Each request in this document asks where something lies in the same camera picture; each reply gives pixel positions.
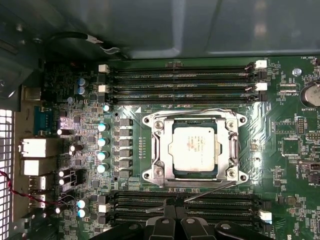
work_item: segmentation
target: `ventilation grille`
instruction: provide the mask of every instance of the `ventilation grille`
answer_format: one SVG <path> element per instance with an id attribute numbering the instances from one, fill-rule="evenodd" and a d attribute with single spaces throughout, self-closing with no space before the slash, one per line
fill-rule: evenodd
<path id="1" fill-rule="evenodd" d="M 12 111 L 0 109 L 0 170 L 12 177 L 13 164 Z M 12 195 L 4 176 L 0 176 L 0 240 L 9 237 Z"/>

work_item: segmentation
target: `cable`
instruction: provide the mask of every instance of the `cable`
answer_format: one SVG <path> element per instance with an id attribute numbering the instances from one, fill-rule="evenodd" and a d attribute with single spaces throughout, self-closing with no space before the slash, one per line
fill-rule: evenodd
<path id="1" fill-rule="evenodd" d="M 32 195 L 30 195 L 30 194 L 18 192 L 18 191 L 16 191 L 16 190 L 13 189 L 13 186 L 12 186 L 12 183 L 11 183 L 11 179 L 10 179 L 10 177 L 8 176 L 8 174 L 6 174 L 4 171 L 1 171 L 1 170 L 0 170 L 0 174 L 6 178 L 9 191 L 10 191 L 11 193 L 15 194 L 15 195 L 19 195 L 19 196 L 21 196 L 21 197 L 27 197 L 28 199 L 37 201 L 37 202 L 39 202 L 39 203 L 44 203 L 44 204 L 47 204 L 47 205 L 59 205 L 59 204 L 61 203 L 60 201 L 44 201 L 44 200 L 42 200 L 42 199 L 35 198 L 34 196 L 32 196 Z"/>

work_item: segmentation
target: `integrated circuit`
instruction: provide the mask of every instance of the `integrated circuit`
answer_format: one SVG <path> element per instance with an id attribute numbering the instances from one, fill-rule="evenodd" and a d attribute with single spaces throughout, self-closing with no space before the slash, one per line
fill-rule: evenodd
<path id="1" fill-rule="evenodd" d="M 91 185 L 92 185 L 93 188 L 99 188 L 99 187 L 100 187 L 100 181 L 98 181 L 98 180 L 93 180 L 93 181 L 91 182 Z"/>
<path id="2" fill-rule="evenodd" d="M 75 116 L 75 117 L 73 118 L 73 122 L 74 122 L 75 124 L 79 124 L 79 123 L 80 123 L 80 116 Z"/>
<path id="3" fill-rule="evenodd" d="M 282 156 L 298 156 L 301 151 L 299 138 L 283 138 L 282 139 Z"/>
<path id="4" fill-rule="evenodd" d="M 88 136 L 88 143 L 93 144 L 96 142 L 95 136 Z"/>

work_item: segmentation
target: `screw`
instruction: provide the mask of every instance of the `screw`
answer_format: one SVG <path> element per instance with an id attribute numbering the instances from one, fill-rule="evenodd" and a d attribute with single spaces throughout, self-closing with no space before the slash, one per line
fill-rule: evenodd
<path id="1" fill-rule="evenodd" d="M 22 25 L 21 25 L 20 23 L 16 25 L 15 29 L 16 29 L 17 31 L 19 31 L 19 32 L 22 32 L 22 31 L 23 31 L 23 27 L 22 27 Z"/>
<path id="2" fill-rule="evenodd" d="M 221 224 L 221 227 L 223 228 L 223 229 L 226 229 L 226 230 L 228 230 L 228 229 L 230 229 L 231 228 L 231 226 L 229 225 L 229 224 Z"/>
<path id="3" fill-rule="evenodd" d="M 158 130 L 161 130 L 164 127 L 164 123 L 162 121 L 156 121 L 154 123 L 154 127 Z"/>
<path id="4" fill-rule="evenodd" d="M 236 176 L 236 172 L 234 170 L 229 170 L 228 175 L 230 178 L 234 178 Z"/>
<path id="5" fill-rule="evenodd" d="M 195 220 L 192 219 L 192 218 L 188 218 L 188 219 L 186 220 L 186 222 L 187 222 L 188 224 L 194 224 L 194 223 L 195 223 Z"/>
<path id="6" fill-rule="evenodd" d="M 137 224 L 132 224 L 132 225 L 129 226 L 129 229 L 130 229 L 130 230 L 135 230 L 135 229 L 137 229 L 137 228 L 138 228 L 138 225 L 137 225 Z"/>
<path id="7" fill-rule="evenodd" d="M 162 170 L 161 167 L 157 167 L 155 169 L 155 174 L 158 176 L 158 177 L 161 177 L 163 174 L 164 174 L 164 171 Z"/>
<path id="8" fill-rule="evenodd" d="M 302 70 L 300 68 L 295 68 L 292 70 L 292 75 L 295 77 L 299 77 L 302 74 Z"/>

